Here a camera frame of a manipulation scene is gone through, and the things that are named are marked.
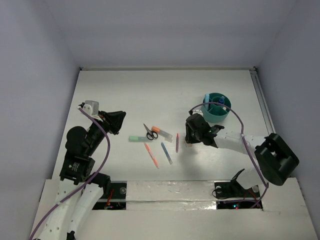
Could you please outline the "green highlighter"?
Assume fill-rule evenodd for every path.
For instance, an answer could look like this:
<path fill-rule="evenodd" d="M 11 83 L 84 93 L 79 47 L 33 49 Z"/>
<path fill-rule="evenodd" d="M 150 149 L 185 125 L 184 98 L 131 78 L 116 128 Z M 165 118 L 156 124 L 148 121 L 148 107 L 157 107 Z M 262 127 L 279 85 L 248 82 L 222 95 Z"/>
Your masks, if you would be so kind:
<path fill-rule="evenodd" d="M 148 139 L 146 136 L 134 136 L 134 135 L 129 136 L 128 141 L 131 143 L 150 143 L 150 142 L 152 142 L 152 140 Z"/>

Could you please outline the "orange capped highlighter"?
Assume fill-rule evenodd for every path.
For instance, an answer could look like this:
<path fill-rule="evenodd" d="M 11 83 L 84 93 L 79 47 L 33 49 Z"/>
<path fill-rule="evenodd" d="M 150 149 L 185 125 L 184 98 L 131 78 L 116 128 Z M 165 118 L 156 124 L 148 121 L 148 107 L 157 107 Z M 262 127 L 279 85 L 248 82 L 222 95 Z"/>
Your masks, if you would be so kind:
<path fill-rule="evenodd" d="M 151 128 L 151 130 L 156 132 L 158 135 L 162 136 L 165 141 L 170 142 L 170 143 L 173 141 L 173 135 L 172 134 L 170 134 L 170 133 L 168 133 L 168 132 L 166 132 L 166 131 L 158 128 L 158 127 L 155 127 L 155 126 L 153 126 Z"/>

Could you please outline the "light blue highlighter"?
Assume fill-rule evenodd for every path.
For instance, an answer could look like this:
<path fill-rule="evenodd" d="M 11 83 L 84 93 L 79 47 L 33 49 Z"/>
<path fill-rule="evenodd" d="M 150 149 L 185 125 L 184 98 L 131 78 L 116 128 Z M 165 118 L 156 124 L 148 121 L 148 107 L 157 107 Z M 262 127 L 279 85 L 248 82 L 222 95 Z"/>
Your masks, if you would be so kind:
<path fill-rule="evenodd" d="M 209 106 L 210 106 L 209 102 L 210 102 L 210 101 L 211 101 L 211 99 L 210 99 L 210 94 L 209 94 L 209 93 L 206 93 L 206 94 L 204 95 L 204 103 L 205 103 L 205 105 L 203 106 L 206 111 L 209 110 Z"/>

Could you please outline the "small blue-cap glue bottle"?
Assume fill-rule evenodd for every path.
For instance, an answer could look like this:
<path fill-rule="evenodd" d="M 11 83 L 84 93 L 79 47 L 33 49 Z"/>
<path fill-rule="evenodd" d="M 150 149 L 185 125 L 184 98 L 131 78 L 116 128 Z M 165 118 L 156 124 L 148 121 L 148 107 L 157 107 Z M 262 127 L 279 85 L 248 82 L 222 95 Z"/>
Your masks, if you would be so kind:
<path fill-rule="evenodd" d="M 224 96 L 221 96 L 221 97 L 220 97 L 219 103 L 220 103 L 220 104 L 224 104 L 224 103 L 225 103 L 225 97 L 224 97 Z"/>

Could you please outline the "black handled scissors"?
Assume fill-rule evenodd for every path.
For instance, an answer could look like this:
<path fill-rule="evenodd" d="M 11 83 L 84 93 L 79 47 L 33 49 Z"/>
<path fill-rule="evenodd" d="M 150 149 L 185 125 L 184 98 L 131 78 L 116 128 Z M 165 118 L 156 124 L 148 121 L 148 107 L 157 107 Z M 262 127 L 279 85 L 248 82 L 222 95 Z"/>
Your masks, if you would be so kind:
<path fill-rule="evenodd" d="M 146 130 L 146 137 L 148 140 L 156 140 L 158 138 L 158 133 L 149 129 L 145 124 L 143 124 L 145 130 Z"/>

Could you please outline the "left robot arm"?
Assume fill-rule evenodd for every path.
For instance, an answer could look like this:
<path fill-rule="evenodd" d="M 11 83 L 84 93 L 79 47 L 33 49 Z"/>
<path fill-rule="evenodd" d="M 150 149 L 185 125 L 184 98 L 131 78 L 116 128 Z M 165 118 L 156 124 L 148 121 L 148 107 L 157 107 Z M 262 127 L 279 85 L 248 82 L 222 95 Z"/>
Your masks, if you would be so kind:
<path fill-rule="evenodd" d="M 54 205 L 35 227 L 43 226 L 42 232 L 32 233 L 31 240 L 77 240 L 97 201 L 110 194 L 110 176 L 92 171 L 92 155 L 102 140 L 109 140 L 109 133 L 119 133 L 126 112 L 98 111 L 96 116 L 85 116 L 92 121 L 89 129 L 75 126 L 67 132 Z"/>

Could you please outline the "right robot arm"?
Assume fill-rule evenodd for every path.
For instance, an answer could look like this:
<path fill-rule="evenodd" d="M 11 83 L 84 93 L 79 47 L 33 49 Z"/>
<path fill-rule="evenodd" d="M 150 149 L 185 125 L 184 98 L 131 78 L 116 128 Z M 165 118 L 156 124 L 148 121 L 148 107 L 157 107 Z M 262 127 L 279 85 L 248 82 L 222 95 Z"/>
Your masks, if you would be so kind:
<path fill-rule="evenodd" d="M 300 163 L 291 148 L 276 133 L 253 136 L 227 131 L 222 125 L 210 126 L 198 113 L 186 119 L 185 129 L 185 141 L 188 144 L 202 143 L 249 156 L 253 168 L 241 169 L 230 183 L 230 190 L 235 196 L 242 196 L 256 185 L 282 186 Z"/>

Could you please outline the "red purple pen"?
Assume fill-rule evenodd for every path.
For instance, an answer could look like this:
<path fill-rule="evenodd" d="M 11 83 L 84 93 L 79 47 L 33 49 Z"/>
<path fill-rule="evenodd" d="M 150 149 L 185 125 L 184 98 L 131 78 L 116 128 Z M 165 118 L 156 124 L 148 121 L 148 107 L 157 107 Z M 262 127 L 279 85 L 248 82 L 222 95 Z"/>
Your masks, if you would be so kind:
<path fill-rule="evenodd" d="M 179 133 L 176 134 L 176 139 L 175 139 L 175 152 L 179 152 Z"/>

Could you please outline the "teal round organizer container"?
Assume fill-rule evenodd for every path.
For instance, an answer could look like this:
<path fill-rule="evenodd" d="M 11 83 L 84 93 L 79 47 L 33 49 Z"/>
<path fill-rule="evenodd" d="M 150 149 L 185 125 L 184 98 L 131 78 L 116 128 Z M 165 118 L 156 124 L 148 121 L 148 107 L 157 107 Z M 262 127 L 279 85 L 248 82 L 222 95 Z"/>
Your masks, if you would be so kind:
<path fill-rule="evenodd" d="M 227 115 L 229 114 L 229 109 L 231 108 L 231 101 L 229 98 L 221 93 L 209 93 L 210 94 L 210 102 L 215 102 L 215 103 L 210 103 L 208 111 L 204 108 L 204 105 L 201 106 L 201 110 L 203 112 L 203 117 L 204 119 L 209 122 L 209 123 L 220 123 L 222 122 Z M 225 106 L 219 105 L 219 99 L 221 96 L 224 96 L 224 104 Z"/>

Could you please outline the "blue pen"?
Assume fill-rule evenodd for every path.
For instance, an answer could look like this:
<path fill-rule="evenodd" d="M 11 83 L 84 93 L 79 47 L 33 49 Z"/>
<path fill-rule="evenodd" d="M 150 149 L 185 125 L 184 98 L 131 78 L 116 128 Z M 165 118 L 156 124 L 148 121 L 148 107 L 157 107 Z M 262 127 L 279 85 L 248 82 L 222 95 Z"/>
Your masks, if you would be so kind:
<path fill-rule="evenodd" d="M 172 165 L 172 164 L 173 164 L 173 161 L 172 161 L 172 159 L 171 159 L 171 157 L 170 157 L 170 155 L 169 155 L 169 152 L 168 152 L 168 150 L 167 150 L 167 148 L 166 148 L 166 146 L 165 146 L 165 144 L 164 144 L 163 142 L 161 142 L 161 147 L 162 147 L 162 149 L 163 149 L 163 151 L 164 151 L 164 154 L 165 154 L 165 156 L 166 156 L 169 164 Z"/>

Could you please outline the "orange pen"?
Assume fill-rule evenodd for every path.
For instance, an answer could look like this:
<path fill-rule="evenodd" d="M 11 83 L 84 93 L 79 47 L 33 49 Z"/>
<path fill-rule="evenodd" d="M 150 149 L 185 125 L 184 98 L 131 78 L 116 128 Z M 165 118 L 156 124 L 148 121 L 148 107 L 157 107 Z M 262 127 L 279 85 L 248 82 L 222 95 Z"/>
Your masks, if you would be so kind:
<path fill-rule="evenodd" d="M 152 159 L 152 161 L 153 161 L 153 163 L 154 163 L 155 167 L 156 167 L 157 169 L 159 169 L 159 164 L 158 164 L 158 162 L 157 162 L 157 160 L 156 160 L 155 156 L 153 155 L 153 153 L 152 153 L 152 151 L 151 151 L 151 149 L 150 149 L 149 145 L 148 145 L 147 143 L 144 143 L 144 146 L 145 146 L 145 148 L 146 148 L 146 150 L 147 150 L 147 152 L 148 152 L 149 156 L 151 157 L 151 159 Z"/>

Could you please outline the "aluminium rail right side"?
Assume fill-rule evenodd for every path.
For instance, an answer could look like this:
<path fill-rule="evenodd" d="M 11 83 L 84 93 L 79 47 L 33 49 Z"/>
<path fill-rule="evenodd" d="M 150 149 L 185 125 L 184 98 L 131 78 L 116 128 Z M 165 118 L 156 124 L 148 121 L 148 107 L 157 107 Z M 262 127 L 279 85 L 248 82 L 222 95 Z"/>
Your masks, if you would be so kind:
<path fill-rule="evenodd" d="M 251 70 L 250 76 L 268 132 L 268 136 L 255 148 L 254 155 L 264 178 L 276 186 L 282 186 L 299 160 L 281 136 L 276 134 L 257 72 Z"/>

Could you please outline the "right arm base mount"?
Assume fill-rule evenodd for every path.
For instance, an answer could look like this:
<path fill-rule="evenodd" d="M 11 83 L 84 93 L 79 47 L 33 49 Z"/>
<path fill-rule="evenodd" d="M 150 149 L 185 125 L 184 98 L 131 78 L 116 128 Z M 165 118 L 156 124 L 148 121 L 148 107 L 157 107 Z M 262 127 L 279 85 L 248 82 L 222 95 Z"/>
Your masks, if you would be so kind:
<path fill-rule="evenodd" d="M 211 192 L 216 199 L 217 210 L 262 209 L 257 203 L 261 197 L 257 185 L 244 189 L 236 181 L 218 181 Z"/>

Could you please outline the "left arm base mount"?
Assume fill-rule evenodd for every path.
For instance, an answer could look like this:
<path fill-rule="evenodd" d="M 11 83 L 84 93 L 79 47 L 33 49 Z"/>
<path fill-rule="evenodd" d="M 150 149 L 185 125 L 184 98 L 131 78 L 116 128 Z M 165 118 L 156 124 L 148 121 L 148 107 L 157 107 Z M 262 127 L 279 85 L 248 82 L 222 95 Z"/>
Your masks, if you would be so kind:
<path fill-rule="evenodd" d="M 112 181 L 110 190 L 93 206 L 93 210 L 125 210 L 127 207 L 127 182 Z"/>

